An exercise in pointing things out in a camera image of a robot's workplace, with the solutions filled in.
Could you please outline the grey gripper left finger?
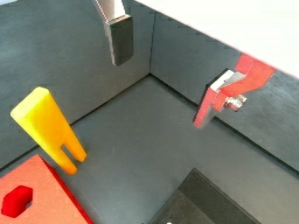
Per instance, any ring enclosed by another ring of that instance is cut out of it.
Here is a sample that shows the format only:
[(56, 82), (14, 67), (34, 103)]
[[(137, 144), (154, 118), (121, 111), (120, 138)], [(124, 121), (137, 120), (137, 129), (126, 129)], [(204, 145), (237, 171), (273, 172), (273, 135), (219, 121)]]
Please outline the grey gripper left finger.
[(133, 56), (133, 18), (121, 0), (92, 0), (101, 16), (112, 64), (117, 67)]

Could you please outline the metallic gripper right finger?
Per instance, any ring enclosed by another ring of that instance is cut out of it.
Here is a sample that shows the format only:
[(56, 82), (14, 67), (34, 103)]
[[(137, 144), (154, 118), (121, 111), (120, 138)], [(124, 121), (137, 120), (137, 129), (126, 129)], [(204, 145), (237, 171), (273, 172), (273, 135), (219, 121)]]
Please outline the metallic gripper right finger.
[(207, 86), (193, 118), (195, 127), (201, 128), (205, 125), (212, 118), (211, 111), (220, 112), (224, 108), (237, 111), (247, 101), (244, 93), (260, 89), (275, 70), (268, 64), (241, 53), (235, 71), (227, 70)]

